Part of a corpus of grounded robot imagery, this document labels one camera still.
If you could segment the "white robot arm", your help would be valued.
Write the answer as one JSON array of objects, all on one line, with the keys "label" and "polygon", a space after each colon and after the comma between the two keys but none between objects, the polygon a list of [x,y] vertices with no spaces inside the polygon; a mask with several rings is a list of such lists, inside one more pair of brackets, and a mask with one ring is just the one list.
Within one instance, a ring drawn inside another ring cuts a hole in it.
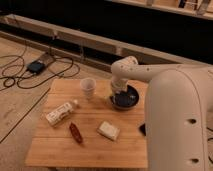
[{"label": "white robot arm", "polygon": [[148,84],[145,129],[148,171],[209,171],[206,116],[213,113],[213,65],[140,65],[129,56],[111,65],[111,89]]}]

